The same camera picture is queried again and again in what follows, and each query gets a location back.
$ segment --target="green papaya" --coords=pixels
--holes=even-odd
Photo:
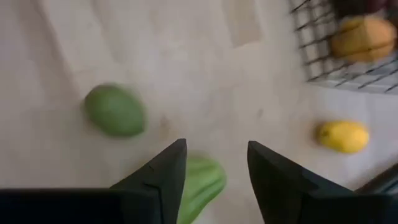
[[[129,137],[144,130],[144,109],[140,101],[115,84],[93,88],[84,101],[87,117],[110,136]]]
[[[177,224],[191,224],[225,187],[226,174],[218,162],[188,158]]]

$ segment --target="white floor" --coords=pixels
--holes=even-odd
[[[250,139],[350,189],[398,162],[398,96],[305,83],[287,0],[0,0],[0,30],[0,187],[108,187],[187,138],[228,174],[196,223],[262,223]],[[144,134],[86,122],[81,100],[103,82],[142,98]],[[368,148],[317,146],[331,119],[367,124]]]

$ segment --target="metal wire rack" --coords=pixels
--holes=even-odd
[[[397,52],[372,63],[349,63],[331,55],[330,37],[346,16],[366,13],[363,0],[288,1],[308,82],[346,90],[398,94]]]

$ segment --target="yellow lemon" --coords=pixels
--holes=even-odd
[[[369,142],[369,132],[361,123],[331,121],[320,126],[318,141],[326,147],[345,153],[359,152]]]

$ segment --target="wire basket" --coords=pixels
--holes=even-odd
[[[331,55],[330,37],[344,17],[365,14],[364,0],[288,1],[308,82],[345,90],[398,94],[397,52],[372,63],[349,63]],[[381,11],[378,16],[387,14]]]

